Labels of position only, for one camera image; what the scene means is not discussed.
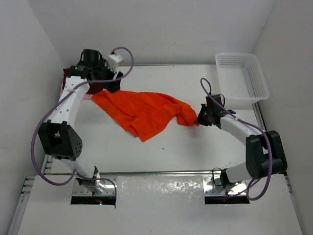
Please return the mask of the pink t-shirt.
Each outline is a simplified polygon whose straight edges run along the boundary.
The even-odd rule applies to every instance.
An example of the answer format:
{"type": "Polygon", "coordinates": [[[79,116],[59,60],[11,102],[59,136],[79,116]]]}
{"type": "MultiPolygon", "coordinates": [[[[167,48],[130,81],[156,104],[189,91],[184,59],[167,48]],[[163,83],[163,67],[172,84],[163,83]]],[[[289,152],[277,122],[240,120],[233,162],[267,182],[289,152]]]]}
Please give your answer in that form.
{"type": "Polygon", "coordinates": [[[84,99],[84,100],[91,100],[92,97],[93,97],[92,94],[86,94],[86,95],[84,95],[83,99],[84,99]]]}

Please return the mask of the dark red t-shirt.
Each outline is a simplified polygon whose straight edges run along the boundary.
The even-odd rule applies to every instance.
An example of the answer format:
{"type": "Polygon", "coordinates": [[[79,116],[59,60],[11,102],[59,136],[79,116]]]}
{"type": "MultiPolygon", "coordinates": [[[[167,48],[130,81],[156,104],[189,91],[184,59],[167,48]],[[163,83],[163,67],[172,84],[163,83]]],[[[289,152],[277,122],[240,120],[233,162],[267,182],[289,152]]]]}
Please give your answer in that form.
{"type": "MultiPolygon", "coordinates": [[[[77,79],[74,80],[73,78],[71,78],[71,79],[67,78],[68,73],[69,73],[69,68],[63,69],[63,73],[64,73],[64,76],[63,76],[63,83],[62,83],[62,87],[61,87],[61,94],[63,93],[63,90],[66,90],[66,89],[72,90],[78,84],[77,79]]],[[[102,88],[101,84],[98,84],[98,83],[90,84],[89,90],[87,91],[86,94],[94,95],[94,94],[101,92],[102,90],[103,90],[103,88],[102,88]]]]}

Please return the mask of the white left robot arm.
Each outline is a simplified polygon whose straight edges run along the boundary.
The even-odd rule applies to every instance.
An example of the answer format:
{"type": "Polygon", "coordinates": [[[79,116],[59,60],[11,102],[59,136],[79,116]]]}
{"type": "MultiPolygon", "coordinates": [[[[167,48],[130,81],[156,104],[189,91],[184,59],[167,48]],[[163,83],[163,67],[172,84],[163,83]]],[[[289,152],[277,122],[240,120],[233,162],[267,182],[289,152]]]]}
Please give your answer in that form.
{"type": "Polygon", "coordinates": [[[99,171],[82,156],[83,141],[74,129],[82,100],[91,85],[116,92],[124,74],[117,70],[122,56],[113,50],[104,58],[93,49],[84,49],[77,64],[64,71],[64,82],[58,103],[45,114],[35,129],[31,142],[31,160],[35,162],[34,143],[40,139],[45,154],[65,164],[79,183],[96,188],[99,171]]]}

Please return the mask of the orange t-shirt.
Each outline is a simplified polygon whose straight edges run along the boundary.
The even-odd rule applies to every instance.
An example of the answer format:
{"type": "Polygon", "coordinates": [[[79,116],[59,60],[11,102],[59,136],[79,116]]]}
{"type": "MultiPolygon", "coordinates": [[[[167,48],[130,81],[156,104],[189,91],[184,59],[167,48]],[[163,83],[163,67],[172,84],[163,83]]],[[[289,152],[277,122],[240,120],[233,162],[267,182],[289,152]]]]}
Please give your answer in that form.
{"type": "Polygon", "coordinates": [[[101,91],[92,100],[125,131],[145,142],[177,119],[182,126],[198,126],[197,114],[187,103],[154,92],[101,91]]]}

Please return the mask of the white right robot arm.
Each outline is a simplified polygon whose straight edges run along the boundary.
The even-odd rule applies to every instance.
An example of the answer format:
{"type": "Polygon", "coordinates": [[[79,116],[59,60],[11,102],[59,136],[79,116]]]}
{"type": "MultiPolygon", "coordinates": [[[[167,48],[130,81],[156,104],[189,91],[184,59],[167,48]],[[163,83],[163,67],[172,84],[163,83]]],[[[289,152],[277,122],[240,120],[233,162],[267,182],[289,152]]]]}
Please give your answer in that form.
{"type": "Polygon", "coordinates": [[[257,126],[246,123],[222,110],[216,104],[202,104],[197,123],[204,126],[217,126],[238,139],[246,148],[245,161],[221,171],[219,180],[226,188],[235,183],[268,175],[283,173],[288,164],[280,135],[276,131],[264,131],[257,126]]]}

